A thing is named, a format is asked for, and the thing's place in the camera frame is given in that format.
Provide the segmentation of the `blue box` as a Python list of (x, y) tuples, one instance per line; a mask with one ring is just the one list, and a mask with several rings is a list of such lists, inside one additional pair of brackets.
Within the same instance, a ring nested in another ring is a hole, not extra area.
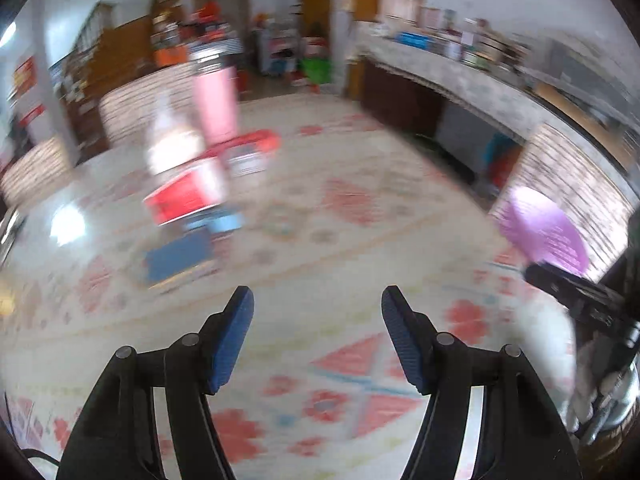
[(145, 253), (146, 282), (151, 286), (163, 284), (213, 261), (208, 231), (190, 231)]

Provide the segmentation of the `patterned chair left side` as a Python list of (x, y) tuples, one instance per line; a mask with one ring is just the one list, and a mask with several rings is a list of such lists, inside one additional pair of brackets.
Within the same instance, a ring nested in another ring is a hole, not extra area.
[(1, 173), (1, 195), (8, 206), (37, 203), (74, 180), (63, 142), (52, 136)]

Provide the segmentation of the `small grey white box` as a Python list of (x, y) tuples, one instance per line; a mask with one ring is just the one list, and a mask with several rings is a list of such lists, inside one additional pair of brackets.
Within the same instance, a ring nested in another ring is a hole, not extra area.
[(267, 167), (266, 155), (255, 143), (229, 148), (224, 157), (230, 174), (235, 178), (258, 174)]

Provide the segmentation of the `patterned chair right side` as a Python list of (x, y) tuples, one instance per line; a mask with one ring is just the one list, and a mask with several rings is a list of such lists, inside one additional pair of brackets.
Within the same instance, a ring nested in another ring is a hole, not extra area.
[(584, 241), (589, 266), (584, 278), (599, 281), (627, 247), (627, 222), (639, 206), (566, 136), (547, 125), (526, 142), (489, 214), (498, 222), (508, 193), (526, 186), (553, 200)]

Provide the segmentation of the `white tissue pack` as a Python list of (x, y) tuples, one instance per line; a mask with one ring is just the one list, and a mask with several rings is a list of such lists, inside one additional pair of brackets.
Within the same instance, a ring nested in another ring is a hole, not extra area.
[(146, 166), (153, 176), (182, 166), (205, 151), (201, 130), (188, 114), (171, 104), (167, 91), (155, 100), (154, 115), (145, 135), (145, 148)]

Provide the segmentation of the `patterned chair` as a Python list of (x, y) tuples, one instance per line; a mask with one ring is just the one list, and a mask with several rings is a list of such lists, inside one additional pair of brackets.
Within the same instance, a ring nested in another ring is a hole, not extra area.
[(599, 281), (627, 247), (627, 222), (639, 206), (566, 136), (547, 125), (526, 142), (489, 214), (498, 222), (508, 193), (526, 186), (553, 200), (584, 241), (589, 266), (584, 278)]
[(141, 141), (154, 122), (162, 96), (177, 115), (196, 122), (193, 99), (194, 67), (182, 63), (128, 82), (108, 92), (99, 102), (101, 122), (114, 148), (129, 141)]
[(52, 136), (1, 173), (1, 195), (8, 206), (37, 203), (74, 180), (63, 142)]

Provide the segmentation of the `purple plastic basket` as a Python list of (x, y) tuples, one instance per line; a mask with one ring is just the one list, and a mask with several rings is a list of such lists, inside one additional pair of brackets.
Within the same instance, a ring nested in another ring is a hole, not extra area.
[(501, 234), (530, 261), (584, 275), (586, 245), (567, 214), (549, 197), (526, 186), (511, 188), (498, 217)]

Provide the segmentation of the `pink thermos bottle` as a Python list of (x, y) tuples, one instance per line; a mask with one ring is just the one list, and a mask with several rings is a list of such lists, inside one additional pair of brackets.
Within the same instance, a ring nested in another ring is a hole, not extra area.
[(238, 92), (233, 66), (196, 74), (193, 99), (207, 146), (230, 141), (239, 134)]

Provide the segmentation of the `long red box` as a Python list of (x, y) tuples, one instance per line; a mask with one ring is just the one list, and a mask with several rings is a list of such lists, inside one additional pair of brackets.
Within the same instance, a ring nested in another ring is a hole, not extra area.
[(258, 129), (240, 134), (234, 138), (206, 148), (200, 157), (215, 157), (232, 150), (232, 148), (242, 148), (252, 146), (262, 154), (269, 154), (277, 151), (281, 145), (281, 137), (271, 129)]

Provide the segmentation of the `sideboard with patterned cloth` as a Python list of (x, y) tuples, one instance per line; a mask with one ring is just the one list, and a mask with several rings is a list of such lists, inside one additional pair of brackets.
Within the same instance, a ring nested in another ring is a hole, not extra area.
[(450, 58), (375, 36), (363, 22), (358, 24), (352, 44), (360, 58), (446, 96), (514, 140), (527, 142), (543, 125), (558, 130), (595, 162), (628, 200), (638, 200), (626, 168), (587, 130), (538, 96)]

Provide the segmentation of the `patterned chair far side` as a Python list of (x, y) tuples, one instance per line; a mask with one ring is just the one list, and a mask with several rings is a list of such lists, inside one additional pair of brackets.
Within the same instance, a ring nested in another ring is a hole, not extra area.
[(99, 102), (101, 122), (114, 148), (129, 141), (141, 141), (154, 122), (162, 96), (177, 115), (196, 122), (193, 99), (194, 67), (182, 63), (128, 82), (108, 92)]

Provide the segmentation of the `green plastic bucket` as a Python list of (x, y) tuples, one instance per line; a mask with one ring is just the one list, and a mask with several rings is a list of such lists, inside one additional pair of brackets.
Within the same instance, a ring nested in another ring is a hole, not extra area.
[(329, 84), (332, 80), (332, 66), (327, 58), (303, 58), (302, 70), (311, 84)]

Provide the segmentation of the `red and white carton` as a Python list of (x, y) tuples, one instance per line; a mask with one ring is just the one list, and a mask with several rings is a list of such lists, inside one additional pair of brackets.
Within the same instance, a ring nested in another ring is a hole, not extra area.
[(229, 195), (224, 167), (217, 157), (190, 162), (178, 174), (145, 196), (143, 205), (163, 226), (223, 204)]

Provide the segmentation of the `wooden staircase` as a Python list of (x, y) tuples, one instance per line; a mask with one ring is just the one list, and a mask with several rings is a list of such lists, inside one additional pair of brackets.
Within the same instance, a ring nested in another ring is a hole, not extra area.
[(108, 92), (156, 69), (154, 21), (179, 0), (142, 0), (139, 16), (119, 23), (116, 4), (97, 2), (78, 32), (70, 54), (62, 59), (61, 102), (85, 162), (110, 147), (98, 111)]

